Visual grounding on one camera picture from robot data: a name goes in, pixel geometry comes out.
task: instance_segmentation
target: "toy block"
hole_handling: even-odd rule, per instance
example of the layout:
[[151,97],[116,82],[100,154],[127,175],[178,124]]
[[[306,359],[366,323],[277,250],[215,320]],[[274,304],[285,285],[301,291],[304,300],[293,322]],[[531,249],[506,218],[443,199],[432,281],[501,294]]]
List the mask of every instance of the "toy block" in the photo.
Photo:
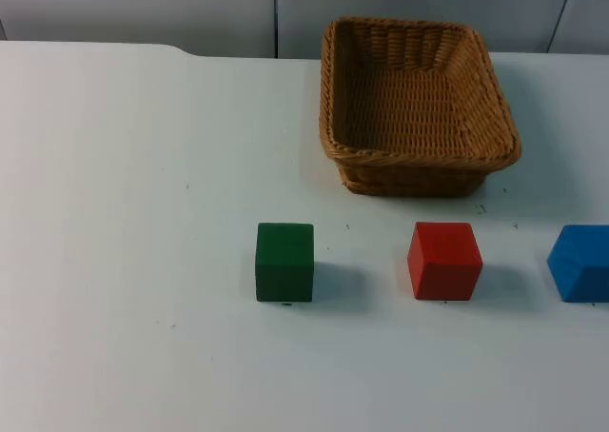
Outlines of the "toy block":
[[565,226],[548,266],[565,302],[609,302],[609,226]]
[[408,251],[412,290],[419,300],[468,301],[482,257],[468,223],[416,223]]
[[311,302],[313,225],[258,224],[256,299],[259,302]]

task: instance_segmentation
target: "cube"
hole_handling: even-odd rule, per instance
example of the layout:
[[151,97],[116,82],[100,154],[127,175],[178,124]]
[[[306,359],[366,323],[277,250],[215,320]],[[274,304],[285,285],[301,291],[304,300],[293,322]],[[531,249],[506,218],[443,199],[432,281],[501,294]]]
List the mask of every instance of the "cube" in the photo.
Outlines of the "cube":
[[259,302],[311,302],[313,266],[313,225],[258,225],[256,299]]
[[609,302],[609,226],[565,226],[548,266],[565,302]]
[[412,290],[419,300],[468,301],[482,257],[468,223],[416,223],[408,251]]

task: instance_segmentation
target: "white table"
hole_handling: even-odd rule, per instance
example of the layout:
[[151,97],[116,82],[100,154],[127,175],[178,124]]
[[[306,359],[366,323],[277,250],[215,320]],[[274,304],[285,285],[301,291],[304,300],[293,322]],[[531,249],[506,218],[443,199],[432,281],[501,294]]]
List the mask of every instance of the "white table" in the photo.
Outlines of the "white table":
[[[609,221],[609,57],[493,61],[521,160],[396,200],[324,157],[317,62],[0,43],[0,430],[605,430],[609,307],[545,260]],[[473,225],[471,302],[413,299],[418,220]],[[315,224],[313,304],[254,299],[275,221]]]

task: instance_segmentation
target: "wicker basket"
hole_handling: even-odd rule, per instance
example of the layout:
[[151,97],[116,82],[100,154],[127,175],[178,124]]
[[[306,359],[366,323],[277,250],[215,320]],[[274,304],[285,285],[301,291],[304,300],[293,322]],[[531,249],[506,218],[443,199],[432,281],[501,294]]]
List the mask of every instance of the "wicker basket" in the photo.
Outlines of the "wicker basket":
[[344,183],[361,194],[462,196],[521,155],[481,37],[452,23],[331,23],[320,132]]

